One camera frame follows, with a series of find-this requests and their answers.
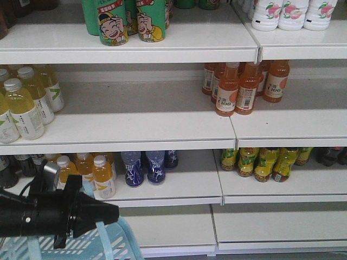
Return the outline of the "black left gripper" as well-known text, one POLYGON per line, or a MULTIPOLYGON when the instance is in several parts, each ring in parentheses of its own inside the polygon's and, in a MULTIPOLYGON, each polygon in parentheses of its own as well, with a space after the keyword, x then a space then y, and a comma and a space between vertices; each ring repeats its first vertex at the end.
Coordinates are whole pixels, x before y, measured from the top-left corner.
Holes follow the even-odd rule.
POLYGON ((63 190, 46 191, 44 188, 43 178, 35 177, 29 190, 29 198, 34 200, 30 231, 38 236, 53 235, 54 249, 66 247, 71 230, 73 237, 78 238, 95 229, 96 222, 108 225, 118 221, 118 206, 80 192, 80 175, 69 175, 63 190))

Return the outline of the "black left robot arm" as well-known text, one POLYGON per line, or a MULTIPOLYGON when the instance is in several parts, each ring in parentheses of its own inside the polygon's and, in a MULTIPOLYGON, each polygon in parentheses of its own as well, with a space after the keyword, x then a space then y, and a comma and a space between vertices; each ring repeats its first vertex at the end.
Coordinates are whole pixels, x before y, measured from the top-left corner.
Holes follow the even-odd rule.
POLYGON ((81 188, 82 177, 70 175, 63 190, 27 197, 1 190, 1 237, 53 235, 54 248, 63 249, 69 235, 78 238, 97 222, 118 221, 118 206, 96 200, 81 188))

